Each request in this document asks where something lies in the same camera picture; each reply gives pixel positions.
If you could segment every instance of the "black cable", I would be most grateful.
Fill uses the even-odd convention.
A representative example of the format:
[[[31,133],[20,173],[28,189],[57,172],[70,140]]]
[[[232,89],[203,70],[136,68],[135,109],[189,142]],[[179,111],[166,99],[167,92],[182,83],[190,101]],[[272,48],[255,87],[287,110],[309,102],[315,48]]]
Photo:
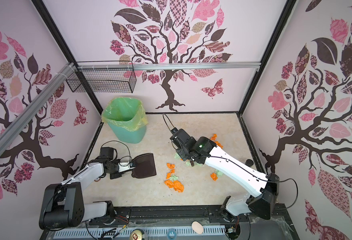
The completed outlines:
[[[249,173],[250,175],[252,175],[253,177],[255,177],[255,178],[257,178],[257,179],[259,179],[259,180],[261,180],[261,181],[264,181],[264,182],[279,183],[279,182],[286,182],[286,181],[288,181],[288,180],[292,180],[292,181],[294,181],[294,183],[295,183],[295,185],[296,185],[296,199],[295,199],[295,201],[294,201],[294,203],[293,203],[292,205],[290,205],[289,207],[280,209],[280,210],[289,209],[289,208],[292,207],[292,206],[296,203],[296,201],[297,201],[297,198],[298,198],[298,186],[297,186],[296,181],[295,181],[293,178],[288,178],[288,179],[286,179],[286,180],[283,180],[283,181],[276,181],[276,182],[275,182],[275,181],[268,181],[268,180],[264,180],[264,179],[261,179],[261,178],[259,178],[259,177],[256,177],[255,175],[253,175],[252,173],[248,172],[246,169],[244,169],[244,168],[241,167],[240,165],[236,164],[235,162],[233,162],[233,161],[231,161],[230,159],[227,159],[227,158],[225,158],[225,157],[218,157],[218,156],[197,156],[196,158],[200,158],[200,157],[216,157],[216,158],[221,158],[221,159],[228,160],[228,161],[230,161],[231,163],[233,163],[233,164],[235,164],[236,166],[238,166],[238,167],[240,167],[241,169],[243,169],[244,171],[246,171],[247,173]]]

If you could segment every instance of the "wire basket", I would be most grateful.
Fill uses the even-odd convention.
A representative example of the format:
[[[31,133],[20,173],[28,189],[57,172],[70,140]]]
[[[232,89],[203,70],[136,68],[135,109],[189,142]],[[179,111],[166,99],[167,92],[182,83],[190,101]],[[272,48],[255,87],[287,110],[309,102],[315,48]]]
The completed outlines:
[[[86,80],[93,92],[133,93],[136,76],[131,61],[115,61],[121,67],[105,68],[92,66],[77,68],[68,78],[67,83],[74,93],[86,92],[80,80]]]

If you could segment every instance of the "marble floor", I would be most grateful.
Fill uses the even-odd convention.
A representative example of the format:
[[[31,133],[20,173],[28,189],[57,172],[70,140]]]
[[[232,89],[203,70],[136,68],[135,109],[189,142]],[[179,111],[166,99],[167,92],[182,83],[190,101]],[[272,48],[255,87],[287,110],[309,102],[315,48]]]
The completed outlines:
[[[113,180],[107,175],[87,187],[83,192],[84,203],[111,200],[114,206],[219,205],[229,195],[246,192],[226,175],[220,176],[217,181],[212,180],[210,174],[215,171],[212,167],[197,164],[191,167],[187,166],[186,162],[175,159],[175,150],[169,140],[171,133],[164,124],[162,115],[146,116],[148,125],[143,140],[138,144],[127,143],[127,146],[132,157],[153,153],[157,175],[136,179],[127,172]],[[168,114],[168,117],[175,127],[183,128],[196,140],[201,136],[210,138],[216,133],[216,140],[224,146],[224,151],[241,162],[252,158],[235,113]],[[110,127],[104,124],[89,159],[96,158],[101,145],[110,140],[118,139]],[[126,147],[119,142],[107,143],[105,146],[116,148],[120,157],[128,155]],[[164,184],[169,172],[167,162],[176,165],[175,175],[184,185],[184,192],[179,193]]]

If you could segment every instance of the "pink wall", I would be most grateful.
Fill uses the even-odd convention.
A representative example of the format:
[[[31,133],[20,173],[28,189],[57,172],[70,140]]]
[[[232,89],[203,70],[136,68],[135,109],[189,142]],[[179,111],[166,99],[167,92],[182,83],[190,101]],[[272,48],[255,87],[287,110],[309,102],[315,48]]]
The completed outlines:
[[[298,2],[244,116],[300,239],[352,239],[352,0]]]
[[[0,0],[0,134],[66,63],[30,1]],[[75,173],[99,122],[85,93],[52,95],[0,158],[0,238],[39,238],[45,187]]]

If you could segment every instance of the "teal trash can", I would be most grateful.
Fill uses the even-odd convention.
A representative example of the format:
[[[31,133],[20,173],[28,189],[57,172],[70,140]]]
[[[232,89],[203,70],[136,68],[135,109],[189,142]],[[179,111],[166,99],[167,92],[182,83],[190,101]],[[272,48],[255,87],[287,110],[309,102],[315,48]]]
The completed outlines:
[[[139,143],[147,130],[143,103],[136,98],[118,97],[108,103],[102,113],[106,122],[121,142]]]

